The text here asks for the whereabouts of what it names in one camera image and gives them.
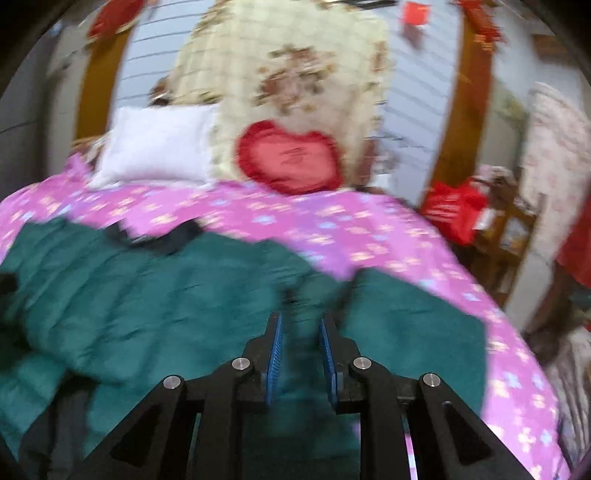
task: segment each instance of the red heart pillow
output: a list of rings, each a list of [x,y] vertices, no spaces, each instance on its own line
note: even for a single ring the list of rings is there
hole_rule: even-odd
[[[246,176],[280,193],[335,190],[343,182],[337,146],[320,132],[294,135],[264,120],[248,127],[237,155]]]

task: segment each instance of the white pillow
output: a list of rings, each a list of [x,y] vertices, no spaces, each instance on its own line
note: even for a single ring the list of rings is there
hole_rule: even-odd
[[[209,135],[217,105],[119,108],[97,170],[101,189],[120,181],[213,181]]]

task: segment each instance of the metal screw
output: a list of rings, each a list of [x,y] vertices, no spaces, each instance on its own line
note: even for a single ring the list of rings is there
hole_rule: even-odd
[[[232,362],[232,366],[236,370],[246,370],[251,365],[251,361],[248,358],[244,358],[243,356],[234,359]]]
[[[367,370],[369,367],[371,367],[371,360],[369,358],[365,358],[364,356],[359,356],[353,360],[353,364],[360,370]]]
[[[164,388],[168,388],[169,390],[174,390],[181,384],[181,379],[176,375],[171,375],[170,377],[166,377],[164,379]]]
[[[438,387],[441,384],[441,378],[436,374],[424,374],[423,381],[429,385],[429,387]]]

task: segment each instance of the pink floral bedsheet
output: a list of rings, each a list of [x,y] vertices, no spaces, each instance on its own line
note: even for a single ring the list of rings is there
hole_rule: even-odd
[[[209,192],[140,184],[93,192],[86,177],[74,156],[64,173],[5,199],[0,260],[24,222],[66,215],[96,228],[122,221],[134,235],[162,234],[199,218],[208,229],[235,238],[274,238],[339,278],[359,267],[379,267],[484,322],[484,420],[535,479],[568,477],[556,443],[557,400],[529,349],[437,231],[397,201],[357,192],[286,197],[253,183],[223,183]]]

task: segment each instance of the green blanket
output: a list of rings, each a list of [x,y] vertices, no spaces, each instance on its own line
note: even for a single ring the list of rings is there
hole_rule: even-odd
[[[477,319],[375,270],[345,288],[272,241],[204,233],[162,256],[56,219],[26,224],[1,270],[20,284],[0,304],[0,433],[13,452],[66,375],[99,382],[87,414],[89,453],[162,378],[210,373],[280,310],[278,401],[269,415],[248,419],[247,478],[276,476],[274,466],[282,478],[311,478],[313,459],[322,460],[317,475],[353,478],[359,443],[350,419],[330,411],[317,346],[319,319],[345,290],[343,328],[364,355],[403,375],[437,371],[473,409],[482,404]]]

